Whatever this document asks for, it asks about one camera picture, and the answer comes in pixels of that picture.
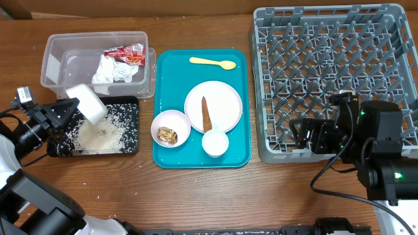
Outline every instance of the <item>red snack wrapper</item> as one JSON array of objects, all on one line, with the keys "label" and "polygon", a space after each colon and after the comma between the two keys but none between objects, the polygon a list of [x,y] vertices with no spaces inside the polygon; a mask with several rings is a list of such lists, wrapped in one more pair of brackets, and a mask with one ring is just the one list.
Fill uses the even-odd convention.
[{"label": "red snack wrapper", "polygon": [[104,56],[115,57],[131,65],[145,65],[145,46],[132,44],[104,51]]}]

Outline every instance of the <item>wall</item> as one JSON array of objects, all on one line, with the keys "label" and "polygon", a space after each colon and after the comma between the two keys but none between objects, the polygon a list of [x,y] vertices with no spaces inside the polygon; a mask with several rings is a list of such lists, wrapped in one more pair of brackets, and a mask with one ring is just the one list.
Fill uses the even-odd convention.
[{"label": "wall", "polygon": [[418,10],[418,1],[414,0],[317,0],[314,2],[311,0],[20,0],[20,2],[30,12],[84,17],[251,14],[257,7],[308,6],[313,3],[315,5],[398,3],[406,10]]},{"label": "wall", "polygon": [[31,13],[23,7],[19,0],[0,0],[0,7],[14,19],[32,19]]}]

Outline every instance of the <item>small white bowl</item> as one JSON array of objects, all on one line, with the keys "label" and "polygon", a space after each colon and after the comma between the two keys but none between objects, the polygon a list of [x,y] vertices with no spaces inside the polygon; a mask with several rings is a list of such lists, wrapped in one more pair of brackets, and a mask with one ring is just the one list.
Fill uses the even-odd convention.
[{"label": "small white bowl", "polygon": [[[158,139],[157,132],[160,127],[167,127],[175,131],[177,133],[177,143],[170,144]],[[151,135],[154,141],[156,141],[160,146],[175,148],[181,146],[187,138],[189,138],[190,129],[190,121],[182,112],[177,110],[167,110],[158,114],[152,121]]]},{"label": "small white bowl", "polygon": [[210,130],[203,135],[202,147],[209,156],[221,157],[228,150],[228,136],[221,130]]}]

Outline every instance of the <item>wooden table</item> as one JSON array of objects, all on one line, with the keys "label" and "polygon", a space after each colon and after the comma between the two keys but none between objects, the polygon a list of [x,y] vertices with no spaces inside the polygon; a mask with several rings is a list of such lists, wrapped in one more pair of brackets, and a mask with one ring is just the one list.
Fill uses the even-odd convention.
[{"label": "wooden table", "polygon": [[[409,21],[418,12],[408,13]],[[55,94],[40,85],[40,68],[48,37],[58,33],[144,31],[157,55],[169,49],[236,48],[249,60],[252,15],[29,20],[0,22],[0,109],[9,107],[16,88],[30,86],[40,104]],[[414,37],[418,25],[410,24]],[[372,207],[325,196],[309,188],[325,162],[264,164],[257,154],[254,83],[248,66],[252,156],[242,168],[165,170],[152,160],[150,125],[153,99],[140,100],[140,145],[132,156],[45,158],[26,170],[73,197],[86,213],[126,220],[138,228],[174,230],[280,228],[313,224],[319,217],[347,217],[354,225],[379,227]],[[25,116],[15,112],[19,117]],[[24,163],[42,155],[32,153]],[[345,168],[339,164],[336,168]],[[366,196],[356,173],[328,171],[319,188]],[[26,219],[34,208],[23,213]]]}]

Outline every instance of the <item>black wire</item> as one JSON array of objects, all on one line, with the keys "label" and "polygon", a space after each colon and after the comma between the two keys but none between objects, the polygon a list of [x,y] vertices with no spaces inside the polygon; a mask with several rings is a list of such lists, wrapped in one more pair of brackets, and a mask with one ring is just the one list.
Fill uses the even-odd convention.
[{"label": "black wire", "polygon": [[0,119],[1,118],[5,118],[5,117],[6,118],[14,118],[14,119],[18,120],[19,125],[23,125],[22,121],[18,117],[16,117],[15,115],[13,115],[13,114],[1,114],[0,115]]},{"label": "black wire", "polygon": [[53,153],[53,152],[57,149],[57,144],[56,144],[54,141],[49,140],[48,142],[53,143],[53,144],[55,145],[55,148],[54,148],[54,150],[53,150],[53,151],[51,151],[51,152],[49,152],[49,153],[45,153],[44,155],[42,155],[42,156],[38,157],[37,159],[35,159],[35,160],[33,160],[33,161],[29,162],[29,163],[23,164],[23,165],[22,165],[22,167],[27,167],[27,166],[32,165],[33,163],[38,162],[39,160],[41,160],[41,159],[43,159],[44,157],[48,156],[48,154]]},{"label": "black wire", "polygon": [[5,232],[5,228],[3,228],[3,223],[2,223],[2,222],[0,222],[0,227],[1,227],[1,232],[2,232],[3,234],[6,234],[6,232]]},{"label": "black wire", "polygon": [[322,193],[324,195],[330,195],[330,196],[339,196],[342,198],[348,198],[348,199],[352,199],[352,200],[358,200],[360,202],[364,202],[367,204],[370,204],[372,206],[375,206],[381,210],[384,210],[385,212],[387,212],[389,215],[392,215],[395,219],[397,219],[399,221],[399,223],[401,223],[406,230],[411,234],[411,235],[415,235],[415,233],[412,231],[412,229],[410,228],[410,226],[399,216],[397,215],[395,212],[393,212],[392,210],[390,210],[389,208],[377,203],[377,202],[373,202],[371,200],[367,200],[365,198],[359,197],[359,196],[354,196],[354,195],[348,195],[345,193],[337,193],[337,192],[332,192],[332,191],[327,191],[327,190],[322,190],[322,189],[316,189],[314,187],[315,182],[318,180],[318,178],[320,176],[322,176],[322,174],[327,171],[332,164],[335,163],[335,161],[338,160],[338,158],[343,154],[343,152],[346,150],[347,146],[349,145],[349,143],[351,142],[351,140],[353,139],[353,133],[354,133],[354,120],[353,120],[353,114],[351,113],[351,109],[348,105],[348,103],[345,103],[345,105],[348,108],[348,111],[350,113],[350,120],[351,120],[351,133],[350,133],[350,137],[347,141],[347,144],[341,149],[341,151],[335,156],[335,158],[333,160],[330,161],[330,163],[325,166],[321,171],[318,172],[318,174],[312,179],[311,184],[310,184],[310,188],[312,191],[316,192],[316,193]]},{"label": "black wire", "polygon": [[366,147],[370,141],[376,140],[374,137],[369,137],[364,141],[363,147],[361,148],[361,155],[360,155],[360,162],[364,166],[364,152],[366,151]]},{"label": "black wire", "polygon": [[14,110],[14,109],[13,109],[13,108],[8,108],[8,109],[6,109],[6,110],[4,110],[4,111],[0,112],[0,116],[4,115],[4,114],[6,114],[6,113],[8,113],[8,112],[10,112],[10,111],[12,111],[12,110]]},{"label": "black wire", "polygon": [[357,168],[355,168],[355,167],[353,167],[353,168],[348,168],[348,169],[345,169],[345,170],[337,170],[337,169],[335,169],[334,167],[330,167],[331,169],[333,169],[333,170],[335,170],[336,172],[338,172],[338,173],[349,173],[349,172],[353,172],[353,171],[356,171],[357,170]]}]

